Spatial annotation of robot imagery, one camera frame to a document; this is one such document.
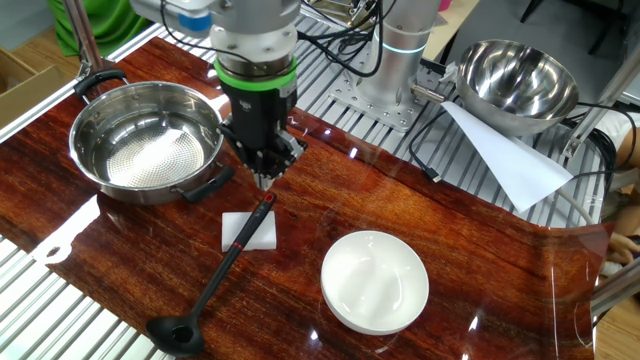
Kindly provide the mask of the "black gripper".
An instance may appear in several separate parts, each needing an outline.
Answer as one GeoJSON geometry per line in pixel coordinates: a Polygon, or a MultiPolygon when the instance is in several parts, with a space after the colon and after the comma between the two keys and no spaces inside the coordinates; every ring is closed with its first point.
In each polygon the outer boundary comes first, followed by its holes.
{"type": "Polygon", "coordinates": [[[238,159],[254,174],[259,188],[268,190],[305,152],[306,143],[286,129],[286,119],[297,103],[297,85],[243,90],[222,84],[231,105],[230,117],[220,125],[238,159]]]}

